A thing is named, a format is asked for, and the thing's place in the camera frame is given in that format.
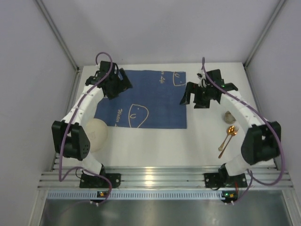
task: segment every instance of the utensil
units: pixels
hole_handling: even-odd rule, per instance
[[[218,148],[218,150],[221,152],[222,151],[222,148],[224,147],[224,144],[228,138],[229,135],[231,135],[231,133],[234,131],[234,128],[235,126],[230,126],[228,129],[227,129],[227,136],[225,138],[225,140],[222,142],[221,146]]]
[[[230,140],[232,139],[232,137],[234,137],[237,133],[238,133],[239,128],[234,128],[233,132],[231,132],[231,137],[229,139],[229,141],[227,142],[226,146],[224,147],[223,151],[220,153],[220,155],[218,156],[218,158],[220,159],[222,157],[222,154],[224,153],[224,151],[226,150],[226,147],[228,146],[228,143],[230,142]]]

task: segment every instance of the white wall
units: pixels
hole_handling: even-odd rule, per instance
[[[287,168],[301,200],[301,1],[287,1],[249,72],[264,115],[282,126]]]
[[[0,2],[0,225],[27,225],[74,71],[32,0]]]
[[[244,62],[278,0],[44,0],[79,65]]]

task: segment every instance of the blue placemat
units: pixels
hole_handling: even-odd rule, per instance
[[[95,118],[108,126],[186,129],[186,106],[179,105],[186,85],[185,72],[127,70],[133,88],[102,99]]]

